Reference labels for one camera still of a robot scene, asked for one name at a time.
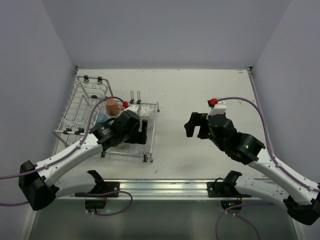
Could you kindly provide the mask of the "white ceramic mug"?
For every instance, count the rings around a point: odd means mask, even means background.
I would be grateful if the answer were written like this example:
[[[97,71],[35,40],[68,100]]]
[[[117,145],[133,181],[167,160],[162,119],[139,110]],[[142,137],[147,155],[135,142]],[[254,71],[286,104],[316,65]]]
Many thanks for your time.
[[[141,120],[147,121],[147,129],[150,130],[154,124],[154,111],[149,105],[141,105],[138,111]]]

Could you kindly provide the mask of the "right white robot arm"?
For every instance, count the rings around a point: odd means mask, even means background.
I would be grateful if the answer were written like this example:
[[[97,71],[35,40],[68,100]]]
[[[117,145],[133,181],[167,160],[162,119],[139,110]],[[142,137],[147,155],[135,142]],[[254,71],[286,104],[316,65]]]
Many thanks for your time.
[[[225,114],[209,116],[193,112],[184,125],[186,136],[191,138],[199,126],[199,139],[209,139],[232,160],[247,165],[272,180],[272,184],[246,177],[237,171],[230,171],[223,182],[216,187],[218,192],[228,196],[247,195],[260,198],[286,209],[294,220],[311,226],[320,217],[320,185],[290,170],[299,182],[295,182],[274,163],[265,145],[254,136],[238,132]]]

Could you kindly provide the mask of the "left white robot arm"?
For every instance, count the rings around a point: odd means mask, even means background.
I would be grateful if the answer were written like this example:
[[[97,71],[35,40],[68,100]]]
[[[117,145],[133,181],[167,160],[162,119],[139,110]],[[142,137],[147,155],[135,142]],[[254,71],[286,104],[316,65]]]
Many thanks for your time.
[[[96,170],[88,170],[74,179],[63,176],[85,160],[122,143],[146,144],[147,128],[146,119],[125,110],[119,117],[97,123],[79,141],[56,155],[37,163],[23,163],[18,185],[34,211],[72,194],[101,197],[107,192],[107,185]]]

